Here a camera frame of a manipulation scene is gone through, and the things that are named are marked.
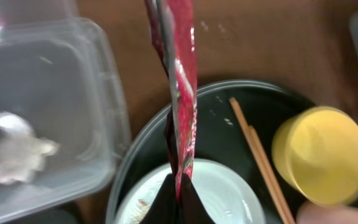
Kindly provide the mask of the white tissue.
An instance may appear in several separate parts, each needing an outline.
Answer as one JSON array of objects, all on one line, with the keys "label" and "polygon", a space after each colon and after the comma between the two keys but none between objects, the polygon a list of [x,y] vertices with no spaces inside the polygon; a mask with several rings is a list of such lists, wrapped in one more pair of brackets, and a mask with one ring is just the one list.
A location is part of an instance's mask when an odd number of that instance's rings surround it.
[{"label": "white tissue", "polygon": [[38,138],[24,118],[0,112],[0,184],[29,183],[45,167],[46,157],[57,153],[59,143]]}]

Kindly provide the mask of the yellow bowl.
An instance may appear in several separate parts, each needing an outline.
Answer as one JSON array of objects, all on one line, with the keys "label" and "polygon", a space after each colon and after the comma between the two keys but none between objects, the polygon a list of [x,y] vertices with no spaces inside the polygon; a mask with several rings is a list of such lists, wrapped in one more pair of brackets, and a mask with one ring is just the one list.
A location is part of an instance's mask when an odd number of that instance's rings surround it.
[{"label": "yellow bowl", "polygon": [[280,125],[272,160],[281,177],[319,205],[358,198],[358,125],[343,111],[316,106]]}]

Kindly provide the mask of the pink cup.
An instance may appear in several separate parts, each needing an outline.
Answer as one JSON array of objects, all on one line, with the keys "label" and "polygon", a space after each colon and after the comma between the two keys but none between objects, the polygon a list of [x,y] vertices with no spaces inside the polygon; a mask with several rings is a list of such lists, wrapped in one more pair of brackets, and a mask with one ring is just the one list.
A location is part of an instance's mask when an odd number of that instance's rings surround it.
[{"label": "pink cup", "polygon": [[304,203],[296,216],[297,224],[358,224],[358,208],[322,207]]}]

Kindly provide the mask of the red snack wrapper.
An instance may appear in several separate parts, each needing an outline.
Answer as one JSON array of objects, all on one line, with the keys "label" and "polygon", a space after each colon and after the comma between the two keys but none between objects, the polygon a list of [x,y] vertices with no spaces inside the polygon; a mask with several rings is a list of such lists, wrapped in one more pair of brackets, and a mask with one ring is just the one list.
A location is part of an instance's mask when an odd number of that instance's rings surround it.
[{"label": "red snack wrapper", "polygon": [[192,177],[197,129],[197,63],[193,1],[145,0],[152,45],[170,85],[171,109],[165,137],[175,176],[176,198],[181,180]]}]

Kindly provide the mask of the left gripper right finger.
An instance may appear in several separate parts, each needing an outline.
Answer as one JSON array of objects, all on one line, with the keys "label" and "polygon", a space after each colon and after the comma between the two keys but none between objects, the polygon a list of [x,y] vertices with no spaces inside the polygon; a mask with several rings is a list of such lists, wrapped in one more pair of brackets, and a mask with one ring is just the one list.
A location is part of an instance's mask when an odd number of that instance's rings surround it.
[{"label": "left gripper right finger", "polygon": [[181,177],[178,222],[179,224],[214,224],[186,174]]}]

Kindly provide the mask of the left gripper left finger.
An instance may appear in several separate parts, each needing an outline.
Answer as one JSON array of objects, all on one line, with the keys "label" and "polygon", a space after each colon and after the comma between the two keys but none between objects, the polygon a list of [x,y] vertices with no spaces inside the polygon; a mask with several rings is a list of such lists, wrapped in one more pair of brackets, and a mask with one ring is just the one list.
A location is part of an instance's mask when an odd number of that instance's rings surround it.
[{"label": "left gripper left finger", "polygon": [[156,198],[140,224],[176,224],[177,201],[175,179],[168,174],[164,179]]}]

